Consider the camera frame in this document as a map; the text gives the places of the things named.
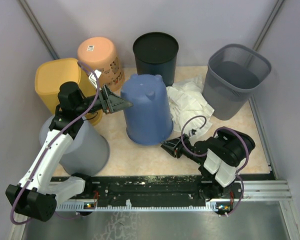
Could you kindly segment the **blue round bin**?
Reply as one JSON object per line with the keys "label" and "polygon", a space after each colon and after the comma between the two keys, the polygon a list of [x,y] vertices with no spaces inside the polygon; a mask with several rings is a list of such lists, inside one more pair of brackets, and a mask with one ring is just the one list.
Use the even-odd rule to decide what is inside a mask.
{"label": "blue round bin", "polygon": [[122,86],[120,96],[132,103],[123,112],[126,133],[133,142],[154,146],[168,139],[174,123],[161,75],[131,75]]}

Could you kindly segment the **peach plastic bucket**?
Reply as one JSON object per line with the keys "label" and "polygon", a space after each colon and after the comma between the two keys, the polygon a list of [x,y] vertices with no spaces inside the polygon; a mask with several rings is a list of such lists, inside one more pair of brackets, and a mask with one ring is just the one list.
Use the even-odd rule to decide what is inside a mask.
{"label": "peach plastic bucket", "polygon": [[83,41],[77,49],[79,61],[93,70],[101,70],[101,85],[107,85],[113,92],[119,90],[125,74],[114,43],[106,37],[92,37]]}

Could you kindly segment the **grey round bin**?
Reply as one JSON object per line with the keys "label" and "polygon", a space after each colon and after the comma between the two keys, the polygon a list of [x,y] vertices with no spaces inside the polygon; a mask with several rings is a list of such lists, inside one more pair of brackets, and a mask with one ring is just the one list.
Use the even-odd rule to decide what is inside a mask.
{"label": "grey round bin", "polygon": [[79,132],[59,163],[69,175],[80,173],[95,176],[106,165],[109,157],[110,146],[107,140],[84,117]]}

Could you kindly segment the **black round bin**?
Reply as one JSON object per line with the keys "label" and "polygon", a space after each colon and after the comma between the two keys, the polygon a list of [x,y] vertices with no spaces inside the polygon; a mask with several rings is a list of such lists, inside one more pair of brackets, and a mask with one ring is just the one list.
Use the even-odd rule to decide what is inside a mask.
{"label": "black round bin", "polygon": [[167,87],[173,85],[179,52],[179,43],[164,32],[148,32],[133,43],[136,71],[138,75],[160,75]]}

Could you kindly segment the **yellow slotted plastic basket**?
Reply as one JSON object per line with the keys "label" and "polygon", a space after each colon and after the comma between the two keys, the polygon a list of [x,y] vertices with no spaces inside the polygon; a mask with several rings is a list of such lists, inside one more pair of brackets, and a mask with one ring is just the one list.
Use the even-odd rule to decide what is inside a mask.
{"label": "yellow slotted plastic basket", "polygon": [[34,89],[51,114],[55,113],[59,104],[60,86],[66,82],[77,83],[85,97],[96,94],[96,89],[79,67],[77,59],[62,58],[43,63],[36,71]]}

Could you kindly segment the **grey mesh bin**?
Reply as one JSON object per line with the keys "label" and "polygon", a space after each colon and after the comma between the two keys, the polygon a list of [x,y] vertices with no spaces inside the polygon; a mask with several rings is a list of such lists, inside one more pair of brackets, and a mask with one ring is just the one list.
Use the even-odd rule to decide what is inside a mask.
{"label": "grey mesh bin", "polygon": [[208,60],[202,95],[222,121],[234,117],[272,71],[271,63],[244,45],[232,43]]}

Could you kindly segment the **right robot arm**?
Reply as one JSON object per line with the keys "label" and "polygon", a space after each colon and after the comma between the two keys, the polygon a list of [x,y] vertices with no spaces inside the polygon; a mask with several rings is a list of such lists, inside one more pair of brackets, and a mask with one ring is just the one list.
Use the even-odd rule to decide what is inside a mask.
{"label": "right robot arm", "polygon": [[185,156],[199,165],[198,170],[203,180],[207,181],[199,190],[199,195],[209,201],[225,198],[231,192],[241,162],[249,159],[256,144],[245,133],[220,127],[213,136],[195,144],[191,144],[187,134],[182,134],[163,141],[160,147],[176,159]]}

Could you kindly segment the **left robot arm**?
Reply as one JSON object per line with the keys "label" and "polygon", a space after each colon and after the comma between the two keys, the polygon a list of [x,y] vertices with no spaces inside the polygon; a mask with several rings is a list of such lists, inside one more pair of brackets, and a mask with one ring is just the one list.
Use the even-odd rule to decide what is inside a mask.
{"label": "left robot arm", "polygon": [[76,195],[87,199],[93,195],[91,177],[76,171],[67,180],[49,187],[52,175],[68,147],[87,121],[84,116],[102,110],[112,114],[133,106],[113,93],[106,85],[97,87],[95,95],[85,97],[76,82],[68,81],[59,88],[59,105],[49,125],[44,144],[33,164],[16,185],[10,184],[5,195],[12,208],[10,221],[18,225],[14,214],[29,220],[48,221],[58,205]]}

